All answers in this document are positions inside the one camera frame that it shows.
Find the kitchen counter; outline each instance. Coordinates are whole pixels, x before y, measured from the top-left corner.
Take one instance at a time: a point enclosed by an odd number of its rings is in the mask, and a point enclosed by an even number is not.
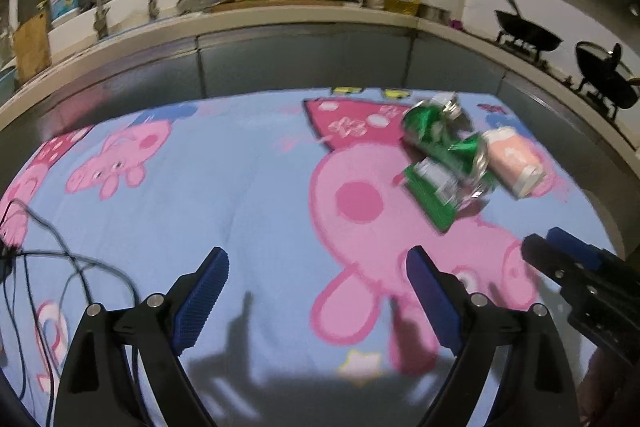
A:
[[[640,159],[586,102],[490,42],[418,18],[356,7],[190,14],[130,29],[75,53],[0,108],[0,150],[12,151],[0,168],[0,192],[42,142],[70,130],[168,103],[328,86],[496,96],[594,194],[594,205],[604,209],[601,217],[610,214],[613,235],[621,237],[612,242],[624,244],[616,250],[629,253],[640,245]]]

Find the cartoon pig eye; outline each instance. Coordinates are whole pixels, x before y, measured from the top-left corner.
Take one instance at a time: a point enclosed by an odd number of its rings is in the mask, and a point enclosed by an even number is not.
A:
[[[465,285],[467,293],[476,293],[479,291],[478,277],[473,271],[462,268],[453,270],[452,274]]]

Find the countertop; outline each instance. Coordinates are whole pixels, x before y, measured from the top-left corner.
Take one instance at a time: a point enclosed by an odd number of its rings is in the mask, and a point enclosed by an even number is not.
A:
[[[640,177],[636,151],[585,101],[530,64],[472,35],[416,17],[357,7],[287,6],[190,14],[134,28],[98,42],[43,71],[0,108],[0,131],[38,102],[108,62],[181,38],[248,26],[287,23],[365,23],[416,29],[468,48],[526,78],[584,120]]]

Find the backsplash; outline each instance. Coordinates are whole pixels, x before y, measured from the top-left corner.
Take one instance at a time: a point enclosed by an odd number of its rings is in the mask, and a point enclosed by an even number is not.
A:
[[[591,41],[612,49],[623,45],[623,62],[640,76],[640,24],[605,0],[516,0],[522,16],[563,38],[556,51],[544,54],[550,65],[581,78],[574,47]],[[511,11],[505,0],[465,0],[463,23],[471,33],[494,38],[500,30],[494,10]],[[620,110],[618,121],[640,138],[640,103]]]

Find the wooden cutting board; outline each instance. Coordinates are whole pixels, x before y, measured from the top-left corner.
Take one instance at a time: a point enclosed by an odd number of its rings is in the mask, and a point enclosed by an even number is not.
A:
[[[51,53],[44,13],[29,19],[15,31],[14,52],[19,86],[50,67]]]

